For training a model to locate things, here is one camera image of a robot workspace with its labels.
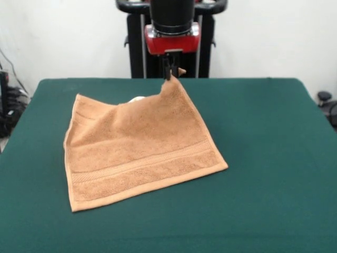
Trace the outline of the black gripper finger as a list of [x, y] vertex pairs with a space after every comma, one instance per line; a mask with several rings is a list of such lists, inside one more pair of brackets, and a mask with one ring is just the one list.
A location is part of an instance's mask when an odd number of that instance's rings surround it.
[[169, 54], [163, 56], [163, 76], [168, 81], [171, 79], [171, 62]]
[[171, 71], [174, 77], [179, 77], [180, 52], [171, 53]]

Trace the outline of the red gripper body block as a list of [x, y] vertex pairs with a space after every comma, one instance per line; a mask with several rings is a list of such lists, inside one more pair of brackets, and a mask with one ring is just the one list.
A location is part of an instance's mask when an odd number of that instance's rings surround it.
[[201, 29], [193, 23], [188, 33], [182, 35], [161, 35], [153, 25], [144, 28], [147, 50], [151, 55], [164, 55], [172, 52], [194, 53], [198, 50]]

